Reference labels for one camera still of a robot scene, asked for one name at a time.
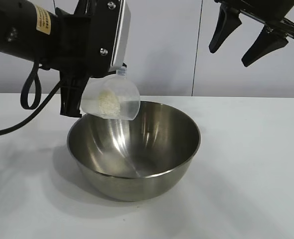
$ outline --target metal bowl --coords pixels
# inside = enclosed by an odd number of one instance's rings
[[[96,189],[114,199],[141,201],[182,178],[199,149],[200,132],[180,110],[142,102],[133,121],[83,116],[67,144]]]

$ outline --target warning label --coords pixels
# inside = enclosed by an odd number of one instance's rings
[[[51,17],[45,9],[34,5],[37,13],[36,30],[47,35],[51,34]]]

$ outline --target plastic cup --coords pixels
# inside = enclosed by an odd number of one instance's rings
[[[90,79],[81,101],[81,109],[103,119],[134,120],[141,105],[136,85],[126,78],[126,70],[102,79]]]

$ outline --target bowl rim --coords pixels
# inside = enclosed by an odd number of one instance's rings
[[[198,141],[198,145],[196,147],[196,149],[194,150],[194,152],[192,153],[192,155],[187,159],[185,160],[183,163],[181,163],[180,165],[177,165],[176,167],[170,169],[170,170],[167,170],[167,171],[164,171],[164,172],[161,172],[161,173],[157,173],[157,174],[152,174],[152,175],[148,175],[148,176],[144,176],[144,177],[124,177],[124,176],[113,176],[113,175],[109,175],[109,174],[106,174],[106,173],[101,173],[101,172],[98,172],[96,170],[93,170],[87,166],[85,166],[82,162],[80,162],[75,156],[74,154],[72,153],[71,149],[70,149],[70,145],[69,145],[69,138],[70,138],[70,134],[73,130],[73,128],[75,127],[75,125],[77,125],[79,123],[79,121],[82,120],[83,117],[79,118],[76,122],[73,123],[72,127],[70,128],[70,130],[68,131],[68,134],[67,134],[67,149],[70,153],[70,155],[74,158],[74,160],[78,163],[78,164],[81,164],[83,167],[85,167],[86,169],[90,170],[91,172],[93,173],[96,173],[96,174],[99,174],[99,175],[102,175],[102,176],[105,176],[105,177],[108,177],[108,178],[118,178],[118,179],[146,179],[146,178],[154,178],[154,177],[158,177],[158,176],[161,176],[161,175],[164,175],[164,174],[167,174],[167,173],[170,173],[172,171],[175,171],[177,170],[178,168],[182,167],[183,165],[189,163],[193,157],[197,154],[197,152],[199,151],[199,148],[200,148],[200,145],[201,145],[201,132],[200,132],[200,129],[198,127],[198,124],[188,115],[186,114],[185,112],[173,107],[173,106],[169,106],[169,105],[166,105],[164,103],[158,103],[158,102],[152,102],[152,101],[141,101],[141,103],[148,103],[148,104],[156,104],[156,105],[161,105],[161,106],[166,106],[166,107],[170,107],[170,108],[173,108],[177,111],[179,111],[180,113],[182,113],[183,115],[187,116],[191,122],[193,122],[193,124],[196,126],[197,128],[197,132],[198,132],[198,135],[199,135],[199,141]]]

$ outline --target white table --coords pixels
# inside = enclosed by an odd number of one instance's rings
[[[0,137],[0,239],[294,239],[294,99],[145,97],[189,114],[202,145],[144,202],[104,199],[67,152],[60,99]],[[30,112],[0,94],[0,129]]]

